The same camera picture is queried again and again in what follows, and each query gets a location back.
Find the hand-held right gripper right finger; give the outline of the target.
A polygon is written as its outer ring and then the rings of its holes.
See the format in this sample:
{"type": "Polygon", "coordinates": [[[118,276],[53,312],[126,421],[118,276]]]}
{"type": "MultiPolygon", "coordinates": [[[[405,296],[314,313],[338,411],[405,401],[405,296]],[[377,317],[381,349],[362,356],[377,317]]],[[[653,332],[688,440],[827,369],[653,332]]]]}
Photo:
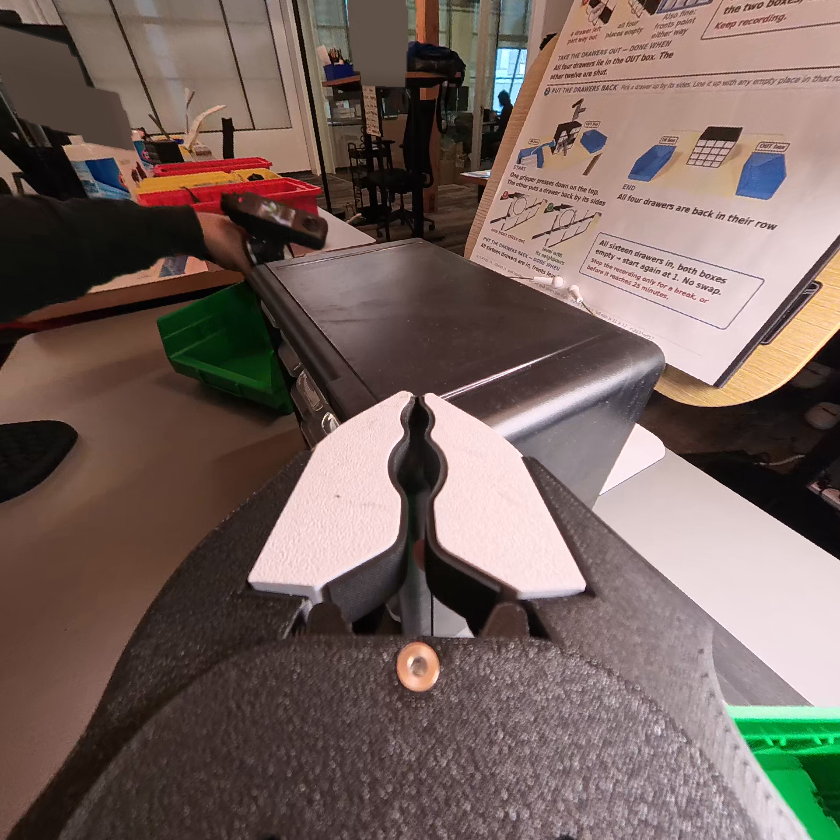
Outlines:
{"type": "Polygon", "coordinates": [[[583,573],[516,448],[437,395],[422,405],[429,464],[438,467],[425,547],[434,597],[468,625],[484,625],[502,602],[582,594],[583,573]]]}

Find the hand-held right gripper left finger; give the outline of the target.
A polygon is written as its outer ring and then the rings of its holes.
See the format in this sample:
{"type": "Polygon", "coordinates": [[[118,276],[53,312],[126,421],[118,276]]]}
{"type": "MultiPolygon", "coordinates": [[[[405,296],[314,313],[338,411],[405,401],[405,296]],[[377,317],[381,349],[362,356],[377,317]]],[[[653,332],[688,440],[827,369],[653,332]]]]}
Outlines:
{"type": "Polygon", "coordinates": [[[273,595],[336,605],[348,621],[383,606],[406,578],[408,499],[398,472],[415,396],[398,392],[325,437],[248,574],[273,595]]]}

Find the set of clear drawers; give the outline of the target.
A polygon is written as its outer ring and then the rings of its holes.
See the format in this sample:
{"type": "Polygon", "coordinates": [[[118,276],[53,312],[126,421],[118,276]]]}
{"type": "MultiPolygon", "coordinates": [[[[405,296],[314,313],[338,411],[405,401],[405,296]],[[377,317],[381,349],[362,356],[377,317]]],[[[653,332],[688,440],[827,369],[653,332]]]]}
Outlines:
{"type": "Polygon", "coordinates": [[[294,406],[301,435],[307,446],[314,448],[340,426],[340,420],[294,348],[278,328],[266,304],[261,301],[259,306],[294,406]]]}

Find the green plastic bin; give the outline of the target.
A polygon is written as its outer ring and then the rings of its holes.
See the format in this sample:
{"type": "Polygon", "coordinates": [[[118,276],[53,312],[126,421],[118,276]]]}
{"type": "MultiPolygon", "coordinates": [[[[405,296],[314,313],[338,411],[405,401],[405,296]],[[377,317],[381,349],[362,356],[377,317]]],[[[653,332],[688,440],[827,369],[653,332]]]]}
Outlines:
{"type": "Polygon", "coordinates": [[[728,713],[812,839],[839,838],[839,708],[728,706],[728,713]]]}
{"type": "Polygon", "coordinates": [[[247,282],[161,316],[157,329],[176,373],[282,415],[294,412],[276,342],[247,282]]]}

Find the black drawer cabinet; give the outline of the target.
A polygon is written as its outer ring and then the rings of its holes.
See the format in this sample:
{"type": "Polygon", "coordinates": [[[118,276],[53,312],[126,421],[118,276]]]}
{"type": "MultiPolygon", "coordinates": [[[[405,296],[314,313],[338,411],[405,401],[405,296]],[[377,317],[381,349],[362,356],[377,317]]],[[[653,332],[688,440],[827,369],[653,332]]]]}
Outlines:
{"type": "Polygon", "coordinates": [[[417,238],[273,262],[248,284],[341,424],[397,392],[433,393],[590,506],[665,455],[637,425],[659,347],[552,286],[417,238]]]}

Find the person's left forearm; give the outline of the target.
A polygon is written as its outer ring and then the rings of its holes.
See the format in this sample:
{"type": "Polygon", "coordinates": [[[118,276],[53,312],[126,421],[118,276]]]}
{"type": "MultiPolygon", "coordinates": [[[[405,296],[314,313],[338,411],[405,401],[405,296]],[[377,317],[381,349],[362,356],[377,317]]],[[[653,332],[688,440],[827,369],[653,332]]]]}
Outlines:
{"type": "Polygon", "coordinates": [[[1,322],[73,301],[171,256],[221,265],[236,227],[190,206],[48,196],[1,198],[1,322]]]}

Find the light desk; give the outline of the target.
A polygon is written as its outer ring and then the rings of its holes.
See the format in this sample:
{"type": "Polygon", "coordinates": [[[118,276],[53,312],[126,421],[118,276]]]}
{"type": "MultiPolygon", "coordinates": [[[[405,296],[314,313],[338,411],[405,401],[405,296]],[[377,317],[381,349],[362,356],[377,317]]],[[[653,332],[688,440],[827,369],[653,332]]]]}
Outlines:
{"type": "MultiPolygon", "coordinates": [[[[2,504],[5,837],[87,726],[142,615],[187,554],[302,446],[296,423],[175,374],[166,309],[21,339],[2,422],[79,439],[2,504]]],[[[838,707],[838,561],[667,452],[595,512],[794,691],[838,707]]]]}

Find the red bin white label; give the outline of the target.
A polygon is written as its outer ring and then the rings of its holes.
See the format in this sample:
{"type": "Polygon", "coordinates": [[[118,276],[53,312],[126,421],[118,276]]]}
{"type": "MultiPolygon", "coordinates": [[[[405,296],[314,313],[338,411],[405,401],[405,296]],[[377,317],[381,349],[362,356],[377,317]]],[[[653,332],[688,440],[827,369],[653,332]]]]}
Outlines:
{"type": "Polygon", "coordinates": [[[161,184],[150,184],[149,192],[138,192],[138,203],[144,207],[191,207],[198,213],[221,215],[222,196],[253,193],[262,198],[276,200],[290,207],[316,214],[318,198],[322,189],[315,185],[287,177],[263,179],[260,181],[226,182],[206,185],[177,184],[164,189],[161,184]]]}

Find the wooden topped table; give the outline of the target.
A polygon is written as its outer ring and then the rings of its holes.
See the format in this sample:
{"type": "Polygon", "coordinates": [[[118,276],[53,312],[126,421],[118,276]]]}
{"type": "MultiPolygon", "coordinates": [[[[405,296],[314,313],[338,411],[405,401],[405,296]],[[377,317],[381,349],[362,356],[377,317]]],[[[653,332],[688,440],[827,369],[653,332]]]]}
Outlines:
{"type": "MultiPolygon", "coordinates": [[[[336,218],[322,208],[318,215],[325,220],[328,234],[323,251],[349,249],[374,243],[372,236],[336,218]]],[[[164,261],[159,260],[152,268],[133,275],[121,276],[107,284],[94,287],[74,301],[65,301],[29,313],[14,322],[14,326],[32,326],[37,322],[79,316],[102,310],[129,306],[147,301],[159,301],[187,293],[210,291],[235,285],[244,279],[241,273],[211,266],[206,261],[187,259],[187,268],[202,268],[175,276],[163,276],[164,261]]]]}

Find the red plastic bin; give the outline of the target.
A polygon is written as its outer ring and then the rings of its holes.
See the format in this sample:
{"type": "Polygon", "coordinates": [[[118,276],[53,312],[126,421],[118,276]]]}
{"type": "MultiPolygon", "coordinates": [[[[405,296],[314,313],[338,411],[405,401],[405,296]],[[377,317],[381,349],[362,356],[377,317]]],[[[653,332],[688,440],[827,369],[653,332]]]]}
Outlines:
{"type": "Polygon", "coordinates": [[[268,170],[272,161],[261,157],[234,157],[232,159],[218,159],[205,161],[183,161],[181,163],[157,164],[153,167],[156,177],[194,175],[204,172],[238,172],[243,170],[268,170]]]}

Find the white curved object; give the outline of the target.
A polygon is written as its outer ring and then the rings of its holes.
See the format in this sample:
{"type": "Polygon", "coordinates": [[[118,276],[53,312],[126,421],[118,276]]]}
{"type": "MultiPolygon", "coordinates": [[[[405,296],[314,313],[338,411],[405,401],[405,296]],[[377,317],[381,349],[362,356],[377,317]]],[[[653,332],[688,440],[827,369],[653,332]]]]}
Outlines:
{"type": "Polygon", "coordinates": [[[185,117],[185,136],[183,141],[183,149],[188,152],[192,152],[193,148],[198,141],[198,134],[201,132],[202,127],[204,126],[205,121],[209,119],[212,115],[219,113],[226,109],[226,106],[223,104],[218,104],[213,106],[207,110],[204,110],[198,113],[194,118],[190,118],[191,106],[193,104],[194,97],[196,95],[196,91],[189,88],[183,88],[183,97],[184,97],[184,117],[185,117]]]}

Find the black floor stand pole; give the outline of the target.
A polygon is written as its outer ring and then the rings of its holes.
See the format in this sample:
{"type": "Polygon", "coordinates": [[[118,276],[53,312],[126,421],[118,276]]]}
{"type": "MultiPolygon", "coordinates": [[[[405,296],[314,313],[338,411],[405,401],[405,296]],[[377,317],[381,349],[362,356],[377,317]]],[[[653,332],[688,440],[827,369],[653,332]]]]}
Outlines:
{"type": "Polygon", "coordinates": [[[299,2],[298,1],[291,1],[291,6],[292,6],[292,11],[293,11],[293,14],[294,14],[294,18],[295,18],[295,25],[296,25],[296,30],[297,30],[297,42],[298,42],[298,46],[299,46],[299,51],[301,53],[301,64],[302,64],[303,78],[304,78],[304,81],[305,81],[306,90],[307,90],[307,94],[308,94],[308,106],[309,106],[309,112],[310,112],[311,130],[312,130],[314,143],[315,143],[315,147],[316,147],[316,152],[317,152],[318,172],[320,173],[320,176],[321,176],[322,193],[323,193],[325,203],[327,205],[327,211],[329,213],[331,213],[332,210],[333,210],[333,207],[332,207],[332,201],[331,201],[331,194],[330,194],[330,191],[329,191],[329,178],[328,178],[328,174],[326,172],[326,166],[325,166],[326,164],[325,164],[325,160],[324,160],[322,143],[321,143],[321,138],[320,138],[319,118],[318,118],[318,112],[317,112],[317,109],[316,109],[316,102],[314,100],[314,95],[313,95],[312,79],[311,79],[311,76],[310,76],[308,55],[307,55],[307,50],[306,50],[305,38],[304,38],[304,34],[303,34],[303,26],[302,26],[302,19],[301,19],[301,12],[300,12],[300,8],[299,8],[299,2]]]}

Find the black office chair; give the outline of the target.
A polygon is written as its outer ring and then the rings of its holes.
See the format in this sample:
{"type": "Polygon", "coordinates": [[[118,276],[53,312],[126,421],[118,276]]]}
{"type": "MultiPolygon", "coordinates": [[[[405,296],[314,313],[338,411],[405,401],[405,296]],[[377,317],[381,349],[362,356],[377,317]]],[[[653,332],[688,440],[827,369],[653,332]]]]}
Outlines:
{"type": "Polygon", "coordinates": [[[388,208],[385,227],[393,221],[411,224],[415,238],[423,238],[425,225],[434,231],[434,221],[426,216],[420,217],[423,211],[423,199],[413,202],[418,209],[411,212],[405,210],[401,202],[399,209],[392,209],[394,196],[403,198],[410,195],[414,198],[415,191],[434,186],[435,176],[431,160],[431,140],[433,129],[439,128],[441,113],[438,99],[421,99],[410,102],[406,115],[406,126],[402,138],[403,166],[386,166],[384,169],[374,169],[367,175],[367,184],[384,191],[384,204],[388,208]]]}

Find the dark blue backpack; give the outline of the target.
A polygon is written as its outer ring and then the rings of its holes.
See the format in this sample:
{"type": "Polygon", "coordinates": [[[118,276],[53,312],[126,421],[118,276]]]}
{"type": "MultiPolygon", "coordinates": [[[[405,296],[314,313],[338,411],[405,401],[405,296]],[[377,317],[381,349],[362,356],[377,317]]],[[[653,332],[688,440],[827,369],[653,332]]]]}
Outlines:
{"type": "Polygon", "coordinates": [[[440,76],[457,86],[462,85],[466,77],[466,64],[457,52],[449,47],[418,41],[407,45],[406,70],[440,76]]]}

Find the black sheet clip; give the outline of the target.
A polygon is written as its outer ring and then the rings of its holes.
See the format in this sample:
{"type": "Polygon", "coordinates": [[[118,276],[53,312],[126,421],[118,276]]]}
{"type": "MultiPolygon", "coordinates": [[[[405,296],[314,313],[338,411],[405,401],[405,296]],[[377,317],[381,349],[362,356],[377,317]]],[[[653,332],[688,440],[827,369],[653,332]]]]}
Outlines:
{"type": "Polygon", "coordinates": [[[814,298],[821,290],[823,284],[818,280],[811,281],[791,304],[774,320],[763,335],[760,346],[772,343],[787,325],[800,313],[800,311],[814,298]]]}

